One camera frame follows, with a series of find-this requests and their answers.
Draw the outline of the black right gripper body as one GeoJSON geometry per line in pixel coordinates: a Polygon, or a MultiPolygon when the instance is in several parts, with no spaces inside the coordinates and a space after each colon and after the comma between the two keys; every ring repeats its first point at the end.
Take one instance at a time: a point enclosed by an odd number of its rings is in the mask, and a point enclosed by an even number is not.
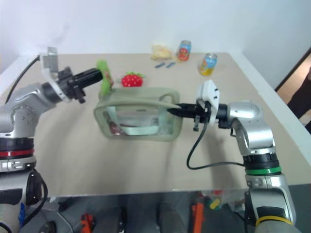
{"type": "Polygon", "coordinates": [[[209,101],[196,101],[195,104],[195,117],[194,117],[194,127],[195,132],[199,131],[199,124],[209,122],[211,115],[211,104],[209,101]]]}

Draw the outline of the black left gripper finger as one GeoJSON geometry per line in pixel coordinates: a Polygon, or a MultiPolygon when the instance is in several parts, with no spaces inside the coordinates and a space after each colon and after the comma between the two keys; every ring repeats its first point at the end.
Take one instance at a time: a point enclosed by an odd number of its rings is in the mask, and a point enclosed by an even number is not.
{"type": "Polygon", "coordinates": [[[86,71],[74,75],[75,78],[101,78],[101,72],[96,68],[91,68],[86,71]]]}
{"type": "Polygon", "coordinates": [[[102,80],[102,75],[82,75],[74,76],[73,85],[74,86],[90,86],[102,80]]]}

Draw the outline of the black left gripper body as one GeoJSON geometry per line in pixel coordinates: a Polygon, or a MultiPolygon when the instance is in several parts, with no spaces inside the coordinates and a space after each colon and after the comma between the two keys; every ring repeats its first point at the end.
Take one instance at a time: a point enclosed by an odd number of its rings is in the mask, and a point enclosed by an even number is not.
{"type": "Polygon", "coordinates": [[[73,75],[70,67],[65,67],[65,69],[58,72],[57,83],[69,100],[77,100],[80,104],[85,103],[85,92],[79,86],[79,83],[73,75]]]}

